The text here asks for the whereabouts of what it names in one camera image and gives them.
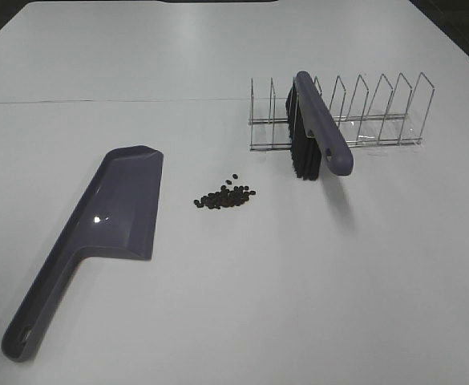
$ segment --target brush handle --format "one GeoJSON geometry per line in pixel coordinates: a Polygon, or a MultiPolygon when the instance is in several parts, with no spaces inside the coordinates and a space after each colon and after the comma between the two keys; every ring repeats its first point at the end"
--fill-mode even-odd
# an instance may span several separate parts
{"type": "Polygon", "coordinates": [[[339,176],[351,174],[354,156],[309,73],[298,72],[295,88],[305,133],[316,139],[329,170],[339,176]]]}
{"type": "Polygon", "coordinates": [[[162,166],[163,154],[145,146],[104,157],[4,334],[6,357],[34,356],[85,257],[151,259],[162,166]]]}

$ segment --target dish rack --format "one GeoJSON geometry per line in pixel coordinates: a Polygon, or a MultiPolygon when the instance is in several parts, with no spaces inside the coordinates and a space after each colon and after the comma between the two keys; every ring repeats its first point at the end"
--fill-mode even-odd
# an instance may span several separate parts
{"type": "MultiPolygon", "coordinates": [[[[323,97],[317,76],[314,84],[323,97]]],[[[394,85],[381,74],[372,93],[362,75],[357,77],[353,92],[338,75],[330,100],[324,101],[351,148],[418,145],[423,141],[434,92],[434,84],[423,72],[414,87],[402,72],[394,85]]],[[[285,100],[285,97],[277,97],[273,78],[270,79],[269,97],[256,98],[251,79],[250,151],[290,149],[285,100]]]]}

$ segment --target metal wire rack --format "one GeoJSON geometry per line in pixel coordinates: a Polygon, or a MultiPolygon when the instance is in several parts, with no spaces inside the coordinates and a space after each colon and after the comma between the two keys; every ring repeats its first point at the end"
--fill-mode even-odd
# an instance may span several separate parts
{"type": "MultiPolygon", "coordinates": [[[[318,77],[314,77],[314,84],[323,97],[318,77]]],[[[362,75],[357,77],[353,92],[346,88],[338,75],[327,105],[349,147],[405,146],[422,143],[434,93],[434,84],[423,72],[414,87],[402,72],[394,85],[385,74],[381,74],[371,98],[370,88],[362,75]]],[[[251,79],[251,151],[290,149],[285,100],[277,97],[273,78],[270,80],[269,97],[256,98],[251,79]]]]}

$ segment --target hand brush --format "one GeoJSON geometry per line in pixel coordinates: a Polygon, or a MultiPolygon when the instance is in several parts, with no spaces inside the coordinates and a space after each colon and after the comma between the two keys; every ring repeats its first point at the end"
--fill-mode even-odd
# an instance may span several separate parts
{"type": "Polygon", "coordinates": [[[352,152],[307,72],[298,72],[285,107],[291,158],[297,177],[316,180],[322,155],[335,175],[351,174],[354,168],[352,152]]]}

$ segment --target hole in handle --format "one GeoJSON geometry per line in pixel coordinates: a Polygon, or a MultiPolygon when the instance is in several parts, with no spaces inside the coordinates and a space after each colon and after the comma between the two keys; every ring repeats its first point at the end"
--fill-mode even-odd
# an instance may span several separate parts
{"type": "Polygon", "coordinates": [[[31,334],[31,329],[32,329],[32,326],[24,326],[22,328],[22,331],[20,332],[20,334],[18,335],[18,343],[20,343],[21,345],[25,345],[26,342],[27,342],[27,339],[29,338],[30,334],[31,334]]]}

